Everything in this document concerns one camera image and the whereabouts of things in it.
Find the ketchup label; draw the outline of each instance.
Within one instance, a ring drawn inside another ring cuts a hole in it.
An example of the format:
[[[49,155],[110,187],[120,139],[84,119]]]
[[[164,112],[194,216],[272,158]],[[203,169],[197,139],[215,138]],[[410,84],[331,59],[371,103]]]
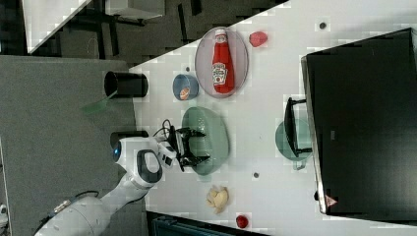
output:
[[[224,85],[226,83],[227,69],[226,65],[217,62],[212,64],[212,81],[214,85]]]
[[[226,42],[227,41],[227,37],[225,34],[221,34],[221,35],[217,35],[215,37],[215,43],[222,43],[222,42]]]

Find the red ketchup bottle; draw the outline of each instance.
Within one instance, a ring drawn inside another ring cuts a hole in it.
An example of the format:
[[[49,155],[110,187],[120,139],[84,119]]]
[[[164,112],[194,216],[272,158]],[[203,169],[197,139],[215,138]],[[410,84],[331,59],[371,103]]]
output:
[[[219,93],[229,93],[234,89],[234,70],[230,56],[227,34],[224,29],[215,31],[214,56],[212,57],[212,81]]]

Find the warning label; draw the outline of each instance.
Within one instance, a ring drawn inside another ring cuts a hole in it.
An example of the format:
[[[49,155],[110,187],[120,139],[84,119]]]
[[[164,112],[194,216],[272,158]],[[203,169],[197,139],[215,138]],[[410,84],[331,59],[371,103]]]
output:
[[[325,195],[325,198],[326,198],[326,205],[327,205],[328,207],[331,207],[331,206],[333,206],[333,205],[337,204],[337,201],[336,201],[336,200],[334,200],[334,199],[332,199],[331,197],[329,197],[329,196]]]

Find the red object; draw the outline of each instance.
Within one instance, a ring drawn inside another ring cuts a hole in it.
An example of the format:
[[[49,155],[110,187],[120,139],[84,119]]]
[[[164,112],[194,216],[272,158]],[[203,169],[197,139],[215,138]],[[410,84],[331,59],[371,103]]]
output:
[[[336,200],[332,199],[331,197],[329,197],[327,195],[325,195],[325,199],[326,199],[326,205],[328,207],[331,207],[331,206],[337,204],[337,201]]]
[[[214,56],[212,57],[212,82],[219,93],[231,92],[234,85],[234,70],[232,57],[224,29],[215,31]]]
[[[253,47],[259,47],[268,40],[266,33],[262,31],[256,31],[249,36],[249,42],[251,42]]]
[[[236,217],[236,223],[239,228],[246,228],[248,226],[248,218],[245,215],[239,215]]]

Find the gray carpet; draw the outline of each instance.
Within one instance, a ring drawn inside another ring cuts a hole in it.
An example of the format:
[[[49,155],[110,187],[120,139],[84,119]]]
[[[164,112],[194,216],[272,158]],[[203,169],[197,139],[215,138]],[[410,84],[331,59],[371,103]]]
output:
[[[109,144],[136,130],[132,99],[85,115],[104,97],[103,75],[122,61],[0,56],[0,136],[12,233],[32,235],[39,221],[77,193],[100,197],[120,179]],[[120,209],[104,235],[148,235],[144,202]]]

